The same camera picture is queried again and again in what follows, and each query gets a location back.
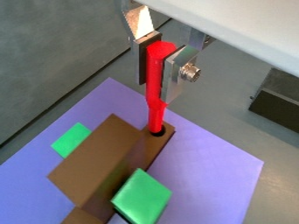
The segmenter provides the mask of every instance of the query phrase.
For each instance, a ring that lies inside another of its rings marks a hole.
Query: wooden block
[[[94,216],[74,207],[61,224],[102,224],[102,222]]]
[[[113,214],[109,200],[136,168],[146,169],[160,153],[173,127],[154,137],[114,115],[100,124],[48,178],[81,210],[106,222]]]

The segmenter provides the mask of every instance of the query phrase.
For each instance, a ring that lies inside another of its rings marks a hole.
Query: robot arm
[[[146,6],[129,0],[116,0],[134,58],[134,80],[145,84],[149,108],[148,129],[153,135],[164,133],[164,108],[182,91],[184,81],[194,82],[201,70],[194,66],[197,53],[206,45],[206,35],[182,27],[185,45],[161,41],[154,31]]]

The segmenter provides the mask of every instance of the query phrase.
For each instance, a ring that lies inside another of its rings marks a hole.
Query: gray floor
[[[178,39],[178,23],[160,30]],[[0,150],[0,163],[33,139],[106,77],[137,92],[130,53],[122,55]],[[244,223],[299,223],[299,135],[248,111],[269,65],[216,41],[201,53],[201,77],[186,84],[169,109],[264,162]]]

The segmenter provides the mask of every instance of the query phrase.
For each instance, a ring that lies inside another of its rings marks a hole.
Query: metal bracket
[[[162,34],[154,31],[149,10],[145,5],[130,0],[114,0],[116,8],[129,37],[134,59],[134,81],[145,83],[145,48],[161,40]]]
[[[164,60],[161,100],[169,103],[182,91],[184,81],[194,82],[201,70],[193,65],[198,51],[182,46]]]

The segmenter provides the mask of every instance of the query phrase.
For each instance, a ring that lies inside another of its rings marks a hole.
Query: screw head
[[[186,63],[180,68],[180,76],[188,82],[194,82],[200,78],[200,75],[201,70],[192,63]]]

